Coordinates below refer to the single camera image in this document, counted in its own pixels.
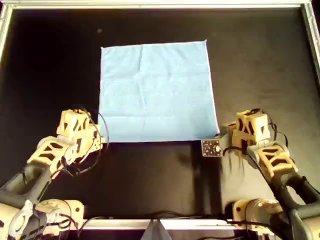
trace black table surface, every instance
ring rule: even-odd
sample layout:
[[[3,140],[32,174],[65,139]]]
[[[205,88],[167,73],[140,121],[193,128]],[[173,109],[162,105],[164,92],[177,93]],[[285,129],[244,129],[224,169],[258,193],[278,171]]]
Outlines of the black table surface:
[[[301,174],[320,187],[320,99],[299,9],[14,10],[0,69],[0,183],[56,135],[61,111],[98,109],[101,47],[205,39],[219,123],[264,108]],[[61,174],[43,199],[80,200],[86,217],[145,218],[218,216],[232,201],[259,197],[272,194],[258,171],[203,158],[191,141],[112,143],[94,169]]]

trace blue cloth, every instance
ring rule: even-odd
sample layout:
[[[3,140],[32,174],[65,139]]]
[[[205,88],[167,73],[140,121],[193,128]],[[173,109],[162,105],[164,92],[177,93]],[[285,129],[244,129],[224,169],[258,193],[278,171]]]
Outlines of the blue cloth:
[[[102,48],[99,112],[110,142],[191,141],[219,133],[206,42]],[[101,117],[98,123],[106,137]]]

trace metal frame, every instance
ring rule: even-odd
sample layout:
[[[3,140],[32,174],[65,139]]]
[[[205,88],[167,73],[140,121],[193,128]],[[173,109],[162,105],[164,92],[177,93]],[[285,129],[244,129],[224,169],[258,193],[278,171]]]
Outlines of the metal frame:
[[[248,9],[301,8],[309,36],[314,67],[320,86],[320,36],[311,0],[2,0],[0,15],[0,61],[6,44],[11,16],[15,9]],[[149,219],[95,219],[84,229],[145,230]],[[167,230],[234,230],[227,221],[218,219],[163,219]]]
[[[166,230],[235,230],[233,225],[218,219],[162,219]],[[93,219],[86,230],[145,230],[150,219]]]

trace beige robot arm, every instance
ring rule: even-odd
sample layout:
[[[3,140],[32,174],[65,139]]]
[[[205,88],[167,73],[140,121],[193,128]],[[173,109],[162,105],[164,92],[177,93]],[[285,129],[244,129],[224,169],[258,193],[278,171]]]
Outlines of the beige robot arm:
[[[85,109],[65,110],[57,136],[40,140],[23,170],[0,187],[0,239],[33,239],[81,227],[84,206],[77,200],[39,202],[59,173],[76,159],[100,151],[106,139]]]

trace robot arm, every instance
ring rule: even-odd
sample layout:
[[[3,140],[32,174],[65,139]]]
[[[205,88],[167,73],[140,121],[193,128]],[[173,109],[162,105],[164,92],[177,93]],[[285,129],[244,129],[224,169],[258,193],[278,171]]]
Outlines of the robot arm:
[[[106,140],[86,110],[63,111],[56,133],[57,137],[43,138],[23,170],[0,187],[0,239],[56,236],[81,226],[81,202],[39,201],[61,171],[76,159],[82,158],[82,163],[90,153],[100,151]]]
[[[236,122],[229,124],[230,142],[239,158],[247,159],[258,169],[274,200],[239,200],[233,204],[233,218],[239,229],[256,231],[259,235],[276,233],[283,239],[314,240],[320,236],[320,193],[300,176],[288,148],[270,141],[269,117],[261,109],[237,113]],[[290,194],[291,187],[305,202],[298,204]],[[246,224],[260,222],[268,225]]]

